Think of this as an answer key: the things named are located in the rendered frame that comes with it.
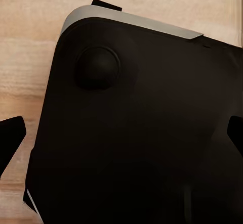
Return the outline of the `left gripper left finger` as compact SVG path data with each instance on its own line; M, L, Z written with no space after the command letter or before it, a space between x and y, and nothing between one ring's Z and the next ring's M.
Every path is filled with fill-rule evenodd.
M22 116L0 121L0 176L25 136L26 127Z

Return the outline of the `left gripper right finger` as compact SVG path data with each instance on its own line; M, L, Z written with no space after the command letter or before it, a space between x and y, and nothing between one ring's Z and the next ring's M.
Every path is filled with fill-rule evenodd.
M227 134L243 156L243 118L231 116L227 128Z

